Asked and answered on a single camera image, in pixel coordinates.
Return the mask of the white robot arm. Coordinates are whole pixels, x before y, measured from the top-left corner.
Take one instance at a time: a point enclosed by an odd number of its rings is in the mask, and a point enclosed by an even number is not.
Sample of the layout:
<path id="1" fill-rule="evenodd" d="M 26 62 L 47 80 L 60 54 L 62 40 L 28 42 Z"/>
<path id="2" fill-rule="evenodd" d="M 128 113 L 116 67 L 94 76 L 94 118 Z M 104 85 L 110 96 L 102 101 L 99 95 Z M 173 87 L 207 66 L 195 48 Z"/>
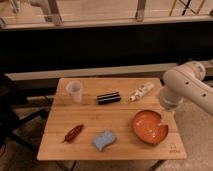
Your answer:
<path id="1" fill-rule="evenodd" d="M 174 109 L 188 99 L 213 116 L 213 88 L 203 82 L 204 65 L 190 61 L 167 70 L 163 75 L 164 86 L 159 102 L 165 109 Z"/>

